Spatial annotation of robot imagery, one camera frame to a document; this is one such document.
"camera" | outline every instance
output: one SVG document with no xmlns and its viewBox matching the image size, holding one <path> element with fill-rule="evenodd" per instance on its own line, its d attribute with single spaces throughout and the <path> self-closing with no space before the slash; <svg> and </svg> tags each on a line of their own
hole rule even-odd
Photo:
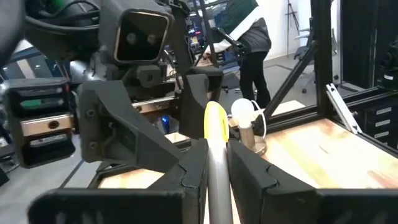
<svg viewBox="0 0 398 224">
<path fill-rule="evenodd" d="M 99 40 L 114 63 L 157 62 L 173 23 L 171 9 L 153 0 L 104 0 Z"/>
</svg>

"screw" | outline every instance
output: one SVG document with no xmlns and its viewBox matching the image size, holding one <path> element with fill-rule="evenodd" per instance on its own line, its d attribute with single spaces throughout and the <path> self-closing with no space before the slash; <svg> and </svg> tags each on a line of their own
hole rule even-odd
<svg viewBox="0 0 398 224">
<path fill-rule="evenodd" d="M 60 126 L 60 123 L 58 121 L 49 122 L 49 128 L 50 129 L 55 129 L 55 128 L 59 127 L 59 126 Z"/>
<path fill-rule="evenodd" d="M 94 117 L 94 115 L 95 115 L 95 110 L 93 110 L 93 109 L 88 109 L 88 110 L 86 110 L 86 115 L 87 115 L 87 117 L 89 117 L 89 118 Z"/>
<path fill-rule="evenodd" d="M 90 147 L 90 149 L 96 149 L 97 146 L 98 146 L 97 142 L 92 141 L 88 143 L 88 147 Z"/>
</svg>

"black cable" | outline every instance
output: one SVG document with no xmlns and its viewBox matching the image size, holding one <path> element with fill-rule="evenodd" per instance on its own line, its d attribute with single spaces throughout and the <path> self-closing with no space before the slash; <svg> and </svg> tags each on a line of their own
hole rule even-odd
<svg viewBox="0 0 398 224">
<path fill-rule="evenodd" d="M 63 6 L 60 10 L 58 10 L 57 12 L 55 12 L 55 13 L 53 13 L 53 14 L 47 14 L 47 12 L 41 12 L 40 14 L 42 15 L 42 16 L 45 16 L 45 17 L 48 17 L 48 18 L 56 18 L 56 17 L 58 17 L 61 13 L 63 13 L 63 12 L 65 12 L 65 10 L 67 10 L 70 6 L 72 6 L 72 5 L 74 5 L 74 4 L 78 4 L 78 3 L 86 3 L 86 4 L 89 4 L 89 5 L 91 5 L 91 6 L 93 6 L 95 9 L 97 9 L 97 10 L 99 10 L 100 9 L 100 7 L 97 5 L 97 4 L 95 4 L 95 3 L 92 3 L 92 2 L 89 2 L 89 1 L 84 1 L 84 0 L 77 0 L 77 1 L 73 1 L 73 2 L 70 2 L 70 3 L 68 3 L 68 4 L 66 4 L 65 6 Z"/>
<path fill-rule="evenodd" d="M 67 26 L 57 26 L 57 25 L 52 25 L 48 24 L 46 22 L 42 22 L 40 20 L 34 19 L 30 16 L 26 16 L 26 23 L 29 25 L 41 28 L 45 31 L 48 32 L 54 32 L 58 34 L 65 34 L 65 33 L 71 33 L 71 32 L 87 32 L 87 31 L 93 31 L 93 30 L 98 30 L 100 25 L 91 25 L 91 26 L 85 26 L 85 27 L 67 27 Z"/>
<path fill-rule="evenodd" d="M 82 19 L 92 19 L 95 17 L 99 17 L 100 16 L 100 10 L 94 10 L 94 11 L 88 11 L 88 12 L 82 12 L 76 15 L 72 15 L 72 16 L 65 16 L 65 17 L 58 17 L 58 18 L 48 18 L 48 19 L 42 19 L 40 21 L 42 22 L 46 22 L 49 24 L 62 24 L 65 22 L 70 22 L 70 21 L 79 21 Z"/>
</svg>

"yellow object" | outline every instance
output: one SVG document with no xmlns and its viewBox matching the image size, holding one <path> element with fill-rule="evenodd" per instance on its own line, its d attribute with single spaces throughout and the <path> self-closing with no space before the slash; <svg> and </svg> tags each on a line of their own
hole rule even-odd
<svg viewBox="0 0 398 224">
<path fill-rule="evenodd" d="M 205 111 L 205 139 L 222 139 L 228 142 L 228 117 L 224 108 L 217 102 L 207 103 Z"/>
<path fill-rule="evenodd" d="M 198 43 L 198 37 L 192 37 L 192 43 L 197 44 Z"/>
</svg>

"bracket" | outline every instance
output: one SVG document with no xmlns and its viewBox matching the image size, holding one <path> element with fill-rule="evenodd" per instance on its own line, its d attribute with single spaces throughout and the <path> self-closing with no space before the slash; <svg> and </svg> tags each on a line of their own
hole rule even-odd
<svg viewBox="0 0 398 224">
<path fill-rule="evenodd" d="M 229 141 L 231 186 L 242 224 L 397 223 L 397 189 L 315 189 Z"/>
<path fill-rule="evenodd" d="M 35 199 L 30 224 L 201 224 L 205 216 L 208 145 L 199 140 L 147 189 L 57 189 Z"/>
<path fill-rule="evenodd" d="M 86 82 L 78 88 L 81 156 L 166 172 L 181 153 L 136 111 L 122 81 Z"/>
<path fill-rule="evenodd" d="M 346 103 L 344 103 L 334 84 L 326 85 L 326 93 L 348 131 L 351 131 L 353 134 L 362 133 L 362 129 L 359 127 Z"/>
</svg>

